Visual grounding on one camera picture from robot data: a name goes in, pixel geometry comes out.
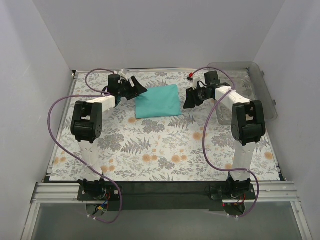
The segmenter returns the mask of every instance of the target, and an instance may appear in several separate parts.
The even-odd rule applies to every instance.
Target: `floral tablecloth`
[[[249,78],[246,71],[229,72],[231,76]],[[93,73],[92,87],[102,90],[108,84],[108,73]],[[102,116],[102,134],[98,139],[99,160],[103,173],[115,181],[224,181],[227,172],[212,169],[202,151],[203,129],[214,100],[207,100],[194,109],[183,109],[187,72],[129,72],[146,88],[176,84],[179,89],[182,115],[175,117],[135,118],[135,100],[122,99],[118,107]],[[79,74],[74,94],[92,94]],[[75,102],[72,99],[63,125],[60,143],[80,156],[80,148],[70,132]],[[217,167],[230,169],[234,157],[231,127],[220,125],[214,113],[206,134],[206,150]],[[251,170],[259,180],[280,180],[267,136],[262,137],[254,151]],[[84,166],[59,149],[53,163],[51,181],[82,179]]]

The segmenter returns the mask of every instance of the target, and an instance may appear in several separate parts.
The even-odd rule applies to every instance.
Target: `turquoise towel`
[[[157,86],[135,98],[137,119],[181,115],[177,85]]]

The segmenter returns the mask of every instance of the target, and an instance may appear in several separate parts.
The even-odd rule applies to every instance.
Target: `orange flower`
[[[67,160],[67,158],[65,156],[63,156],[62,158],[60,158],[60,163],[64,163]]]
[[[145,163],[150,162],[150,159],[151,159],[151,157],[150,157],[149,154],[146,154],[146,155],[142,156],[142,161],[144,161]]]
[[[136,122],[136,118],[135,117],[130,117],[128,119],[128,123],[130,123],[130,124],[134,124],[135,122]]]
[[[101,170],[105,174],[106,172],[108,172],[108,167],[107,166],[102,166]]]
[[[272,160],[274,158],[274,156],[272,155],[271,152],[267,151],[265,154],[264,154],[264,157],[268,160]]]
[[[178,155],[174,155],[172,156],[171,161],[175,164],[180,163],[180,157]]]
[[[201,140],[202,134],[200,132],[195,132],[193,134],[193,139],[194,140]]]
[[[225,169],[232,169],[232,164],[230,163],[227,163],[225,166],[224,166]]]
[[[59,163],[59,158],[56,156],[55,159],[54,159],[53,164],[54,164],[54,165],[57,165],[58,163]]]

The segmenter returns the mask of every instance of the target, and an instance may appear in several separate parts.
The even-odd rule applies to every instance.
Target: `gray wall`
[[[287,0],[254,61],[277,102],[268,131],[280,167],[320,239],[320,2]]]
[[[72,70],[253,61],[285,0],[33,0]]]
[[[67,94],[71,72],[32,0],[0,0],[0,33],[0,239],[17,240],[54,146],[48,110]]]

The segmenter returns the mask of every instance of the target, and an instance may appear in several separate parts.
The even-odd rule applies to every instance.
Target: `purple cable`
[[[113,74],[114,74],[115,72],[114,72],[114,71],[111,71],[111,70],[109,70],[109,69],[105,69],[105,68],[96,68],[96,69],[93,69],[93,70],[91,70],[90,72],[88,72],[88,73],[86,74],[86,76],[85,76],[85,79],[84,79],[85,84],[86,84],[87,87],[90,88],[92,91],[95,91],[95,92],[100,93],[100,94],[109,94],[109,93],[106,92],[106,91],[99,91],[99,90],[96,90],[96,89],[92,88],[91,86],[89,86],[89,84],[88,84],[88,76],[89,76],[91,73],[95,72],[95,71],[107,71],[107,72],[110,72],[110,73],[113,73]]]
[[[255,175],[252,171],[250,171],[250,170],[248,170],[248,169],[246,169],[246,168],[234,168],[234,169],[229,169],[229,170],[227,170],[227,169],[222,169],[222,168],[218,168],[218,167],[214,166],[214,165],[209,161],[209,159],[208,159],[208,157],[207,157],[207,153],[206,153],[206,131],[207,131],[207,127],[208,127],[208,124],[209,124],[209,120],[210,120],[212,114],[214,113],[214,111],[216,110],[217,106],[221,103],[221,101],[222,101],[229,93],[231,93],[231,91],[232,91],[232,90],[229,90],[228,92],[226,92],[226,94],[224,94],[224,95],[215,103],[214,107],[211,109],[211,111],[210,111],[210,113],[209,113],[208,118],[206,119],[206,122],[205,122],[205,125],[204,125],[204,129],[203,129],[203,136],[202,136],[202,150],[203,150],[203,155],[204,155],[204,158],[205,158],[206,162],[207,162],[207,163],[210,165],[210,167],[212,167],[213,169],[215,169],[215,170],[217,170],[217,171],[221,171],[221,172],[246,171],[246,172],[250,173],[250,174],[254,177],[254,179],[255,179],[255,181],[256,181],[256,187],[257,187],[256,197],[255,197],[255,200],[254,200],[254,202],[253,202],[253,205],[250,207],[250,209],[249,209],[247,212],[245,212],[244,214],[238,216],[238,218],[242,218],[242,217],[248,215],[248,214],[254,209],[254,207],[255,207],[256,204],[257,204],[258,197],[259,197],[259,193],[260,193],[260,186],[259,186],[258,178],[256,177],[256,175]]]
[[[51,125],[50,125],[50,118],[51,118],[51,113],[52,113],[52,110],[54,109],[54,107],[59,103],[61,102],[62,100],[65,100],[65,99],[69,99],[69,98],[78,98],[78,97],[83,97],[83,98],[101,98],[101,95],[70,95],[70,96],[65,96],[65,97],[62,97],[60,99],[58,99],[57,101],[55,101],[54,104],[52,104],[50,110],[49,110],[49,113],[48,113],[48,119],[47,119],[47,125],[48,125],[48,130],[49,130],[49,133],[50,133],[50,136],[52,138],[52,140],[55,142],[55,144],[57,144],[62,150],[64,150],[67,154],[69,154],[70,156],[74,157],[75,159],[77,159],[78,161],[80,161],[82,164],[84,164],[86,167],[88,167],[92,172],[94,172],[95,174],[99,175],[100,177],[108,180],[110,183],[112,183],[116,189],[119,191],[119,197],[120,197],[120,207],[119,207],[119,212],[118,214],[115,216],[115,218],[112,220],[112,221],[106,221],[104,219],[101,219],[101,218],[98,218],[98,217],[94,217],[92,215],[90,215],[91,218],[95,218],[95,220],[98,220],[100,222],[103,222],[105,224],[112,224],[114,223],[118,217],[120,216],[120,213],[121,213],[121,210],[122,210],[122,193],[121,193],[121,190],[119,188],[119,186],[113,181],[111,180],[110,178],[108,178],[107,176],[104,176],[102,174],[100,174],[99,172],[97,172],[96,170],[94,170],[91,166],[89,166],[84,160],[82,160],[80,157],[74,155],[72,152],[68,151],[66,148],[64,148],[58,141],[57,139],[55,138],[54,134],[52,133],[52,130],[51,130]]]
[[[225,71],[219,69],[219,68],[216,68],[216,67],[213,67],[213,66],[204,66],[204,67],[201,67],[197,70],[195,70],[192,75],[195,75],[197,72],[203,70],[203,69],[214,69],[214,70],[218,70],[219,72],[222,72],[231,82],[232,82],[232,89],[236,89],[236,83],[235,81],[232,79],[232,77],[229,76],[228,73],[226,73]]]

